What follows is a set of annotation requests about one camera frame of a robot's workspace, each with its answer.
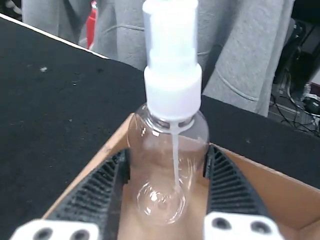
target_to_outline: bottle neck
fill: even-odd
[[[177,125],[180,132],[186,131],[192,127],[195,121],[195,116],[189,117],[187,119],[181,119],[177,121],[168,121],[165,119],[160,119],[147,111],[146,123],[150,128],[157,130],[160,133],[171,133],[172,124]]]

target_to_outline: bottle bottom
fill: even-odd
[[[155,189],[149,182],[136,196],[138,211],[148,222],[168,225],[176,222],[183,213],[186,198],[180,186]]]

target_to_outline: cardboard box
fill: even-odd
[[[43,216],[108,156],[127,147],[129,116]],[[221,148],[256,189],[286,240],[320,240],[320,190],[250,159]],[[209,181],[199,172],[196,187],[181,219],[169,226],[146,225],[137,216],[124,186],[119,240],[201,240]]]

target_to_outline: white plastic part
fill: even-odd
[[[197,62],[197,0],[146,0],[143,4],[147,67],[144,81],[151,114],[185,120],[201,105]]]
[[[285,240],[265,216],[211,212],[204,218],[204,240]]]
[[[17,228],[10,240],[99,240],[94,223],[33,220]]]

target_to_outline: pump cap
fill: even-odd
[[[149,111],[167,121],[193,116],[201,105],[197,62],[197,0],[147,0],[143,4]]]

